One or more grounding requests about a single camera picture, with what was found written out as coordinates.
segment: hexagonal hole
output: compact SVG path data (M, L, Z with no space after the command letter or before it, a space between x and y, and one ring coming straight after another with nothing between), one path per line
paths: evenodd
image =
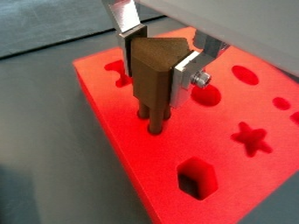
M196 200L206 199L218 189L212 165L196 157L177 166L177 182L181 191Z

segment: screw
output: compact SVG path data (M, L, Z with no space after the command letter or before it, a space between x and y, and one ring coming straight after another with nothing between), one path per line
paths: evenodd
M200 70L192 77L190 77L190 84L196 85L198 88L205 88L210 83L210 76Z

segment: red foam block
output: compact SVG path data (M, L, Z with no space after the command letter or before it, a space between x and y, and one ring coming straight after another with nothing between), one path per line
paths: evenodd
M193 32L185 28L160 37L190 43ZM73 66L153 223L237 222L297 171L297 84L230 47L206 67L210 86L190 91L162 134L152 136L148 121L136 117L119 60L113 48Z

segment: metal bracket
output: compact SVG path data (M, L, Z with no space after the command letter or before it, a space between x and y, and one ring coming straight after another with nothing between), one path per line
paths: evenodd
M140 24L133 0L101 0L115 28L117 43L122 49L125 74L130 77L130 41L146 38L146 27Z
M172 69L170 106L173 108L178 108L188 100L190 84L198 88L206 87L210 76L204 72L204 67L229 47L224 42L200 31L196 31L193 45L202 48L202 51L190 51Z

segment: star-shaped hole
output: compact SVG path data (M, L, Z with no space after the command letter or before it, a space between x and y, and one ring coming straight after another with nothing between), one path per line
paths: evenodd
M230 135L230 139L245 146L246 156L253 157L257 151L270 153L272 149L264 142L266 131L264 129L250 129L244 122L238 123L238 133Z

